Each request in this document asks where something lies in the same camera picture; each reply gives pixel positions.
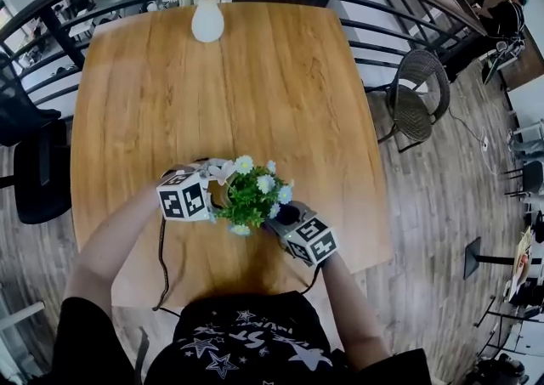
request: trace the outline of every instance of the blue flower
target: blue flower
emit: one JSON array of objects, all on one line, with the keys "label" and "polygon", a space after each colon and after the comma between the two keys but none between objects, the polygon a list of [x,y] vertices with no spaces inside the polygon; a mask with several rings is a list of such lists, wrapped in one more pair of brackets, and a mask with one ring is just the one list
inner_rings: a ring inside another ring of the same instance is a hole
[{"label": "blue flower", "polygon": [[289,187],[288,185],[284,185],[280,189],[280,192],[278,193],[278,201],[280,201],[280,204],[286,205],[289,202],[291,202],[291,198],[292,198],[291,187]]},{"label": "blue flower", "polygon": [[253,159],[250,156],[240,156],[236,159],[236,171],[245,175],[253,169]]},{"label": "blue flower", "polygon": [[280,212],[280,204],[277,202],[270,208],[269,218],[275,218]]},{"label": "blue flower", "polygon": [[262,175],[257,178],[257,187],[264,194],[270,192],[275,186],[275,181],[270,175]]},{"label": "blue flower", "polygon": [[246,225],[230,225],[229,231],[234,232],[235,234],[238,234],[242,237],[246,235],[250,235],[252,232],[249,230],[249,227]]},{"label": "blue flower", "polygon": [[270,173],[275,173],[275,163],[272,160],[269,160],[269,162],[266,163],[266,168],[270,171]]}]

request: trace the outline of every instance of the black t-shirt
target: black t-shirt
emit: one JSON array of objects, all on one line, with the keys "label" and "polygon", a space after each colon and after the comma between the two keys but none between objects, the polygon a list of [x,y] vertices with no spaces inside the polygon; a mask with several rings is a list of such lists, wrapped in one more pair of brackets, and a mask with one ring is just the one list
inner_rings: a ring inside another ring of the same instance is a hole
[{"label": "black t-shirt", "polygon": [[[299,293],[204,299],[188,305],[173,343],[153,361],[145,385],[170,383],[410,383],[430,385],[419,349],[353,373],[331,354],[315,310]],[[110,318],[93,303],[62,304],[53,383],[134,384],[134,370]]]},{"label": "black t-shirt", "polygon": [[479,19],[491,37],[512,37],[524,25],[524,12],[519,4],[503,1],[488,10],[493,18]]}]

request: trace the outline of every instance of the chair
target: chair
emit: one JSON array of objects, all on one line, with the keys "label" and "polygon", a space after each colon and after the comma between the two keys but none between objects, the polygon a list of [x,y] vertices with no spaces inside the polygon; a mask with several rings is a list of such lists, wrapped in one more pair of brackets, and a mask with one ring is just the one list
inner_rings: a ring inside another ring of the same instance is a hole
[{"label": "chair", "polygon": [[[431,76],[436,76],[440,95],[439,103],[433,112],[429,111],[416,92]],[[413,83],[414,88],[408,88],[405,81]],[[448,111],[450,105],[450,84],[445,69],[436,56],[422,49],[411,51],[402,59],[393,82],[371,88],[366,92],[383,89],[387,89],[386,105],[394,125],[387,135],[378,140],[378,143],[385,142],[398,132],[416,142],[399,149],[399,153],[429,139],[433,125]]]},{"label": "chair", "polygon": [[542,168],[542,163],[540,161],[532,161],[520,169],[513,169],[512,171],[504,172],[503,174],[505,175],[509,173],[521,172],[519,175],[510,177],[509,179],[523,177],[522,189],[505,193],[504,196],[521,196],[527,195],[528,193],[538,193],[538,190],[541,189],[542,184],[544,183],[543,171],[544,169]]},{"label": "chair", "polygon": [[8,56],[0,54],[0,144],[13,146],[14,185],[23,224],[41,224],[71,208],[70,147],[56,110],[39,110],[28,98]]}]

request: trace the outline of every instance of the wooden floor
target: wooden floor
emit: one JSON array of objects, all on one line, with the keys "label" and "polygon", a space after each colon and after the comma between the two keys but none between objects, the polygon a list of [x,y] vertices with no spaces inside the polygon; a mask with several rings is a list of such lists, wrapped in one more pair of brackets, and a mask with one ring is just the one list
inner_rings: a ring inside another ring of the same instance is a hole
[{"label": "wooden floor", "polygon": [[[490,139],[486,153],[492,170],[507,158],[504,140],[513,124],[497,86],[483,88],[479,68],[470,67],[452,86],[451,109],[480,135]],[[370,94],[378,135],[389,127],[382,95]],[[456,382],[471,365],[495,321],[479,330],[472,323],[491,294],[502,292],[509,269],[482,265],[476,275],[462,278],[463,250],[482,236],[483,252],[512,255],[523,228],[523,208],[502,194],[512,184],[494,176],[485,165],[479,143],[460,122],[446,115],[424,145],[399,155],[394,141],[381,145],[386,173],[394,259],[356,275],[385,326],[395,352],[423,347],[433,376]],[[11,172],[13,150],[0,148],[0,174]],[[17,219],[13,190],[0,190],[0,281],[15,311],[38,300],[44,312],[18,325],[31,353],[47,369],[59,318],[62,291],[77,253],[71,214],[41,226]],[[310,300],[319,297],[320,287]],[[316,305],[325,310],[323,302]],[[150,310],[115,309],[114,322],[129,357],[134,360],[143,327],[151,348],[148,366],[173,333],[176,318]],[[333,342],[334,326],[324,313]]]}]

